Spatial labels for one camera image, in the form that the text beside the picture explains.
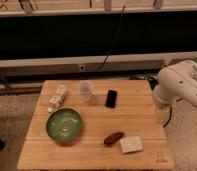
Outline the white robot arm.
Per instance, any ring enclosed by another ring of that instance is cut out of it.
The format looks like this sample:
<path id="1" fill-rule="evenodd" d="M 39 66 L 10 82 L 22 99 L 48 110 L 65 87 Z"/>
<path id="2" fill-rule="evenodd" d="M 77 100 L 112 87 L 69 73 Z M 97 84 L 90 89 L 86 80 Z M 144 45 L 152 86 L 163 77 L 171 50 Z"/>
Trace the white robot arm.
<path id="1" fill-rule="evenodd" d="M 180 97 L 197 108 L 197 63 L 185 60 L 162 68 L 153 99 L 158 107 L 172 105 Z"/>

